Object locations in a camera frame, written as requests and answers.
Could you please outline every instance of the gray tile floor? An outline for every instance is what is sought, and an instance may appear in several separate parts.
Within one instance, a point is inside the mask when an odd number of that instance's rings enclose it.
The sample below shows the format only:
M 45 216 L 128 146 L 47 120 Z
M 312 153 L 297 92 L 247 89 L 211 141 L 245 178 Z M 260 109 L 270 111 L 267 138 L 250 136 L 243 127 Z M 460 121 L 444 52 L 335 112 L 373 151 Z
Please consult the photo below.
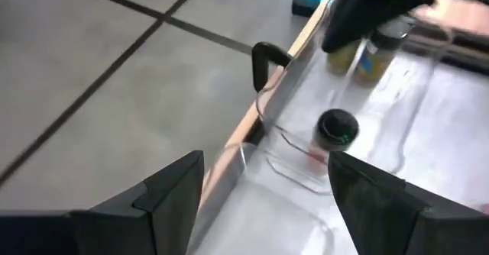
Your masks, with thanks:
M 284 48 L 305 23 L 290 0 L 208 1 L 176 17 Z M 154 22 L 109 0 L 0 0 L 0 15 L 2 169 Z M 211 166 L 254 96 L 248 55 L 163 23 L 0 189 L 0 209 L 89 208 L 193 149 Z

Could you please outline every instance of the black handle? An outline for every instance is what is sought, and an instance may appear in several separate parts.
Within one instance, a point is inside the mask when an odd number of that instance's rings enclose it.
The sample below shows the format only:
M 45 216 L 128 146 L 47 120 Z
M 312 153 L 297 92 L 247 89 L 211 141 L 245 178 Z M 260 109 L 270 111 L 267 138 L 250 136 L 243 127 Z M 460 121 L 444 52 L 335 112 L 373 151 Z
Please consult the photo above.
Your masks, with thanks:
M 268 62 L 271 61 L 280 66 L 289 65 L 292 56 L 279 47 L 268 42 L 258 42 L 251 50 L 251 62 L 253 66 L 253 87 L 259 92 L 268 81 Z

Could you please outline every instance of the black bottle cap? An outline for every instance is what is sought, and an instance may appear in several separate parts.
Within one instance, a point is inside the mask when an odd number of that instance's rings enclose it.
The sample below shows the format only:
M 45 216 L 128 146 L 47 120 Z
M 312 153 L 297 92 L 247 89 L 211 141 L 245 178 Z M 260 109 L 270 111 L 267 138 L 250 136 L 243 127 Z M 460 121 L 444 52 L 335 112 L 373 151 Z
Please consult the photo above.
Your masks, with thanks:
M 329 109 L 322 113 L 316 124 L 314 139 L 327 151 L 345 151 L 358 136 L 357 119 L 342 109 Z

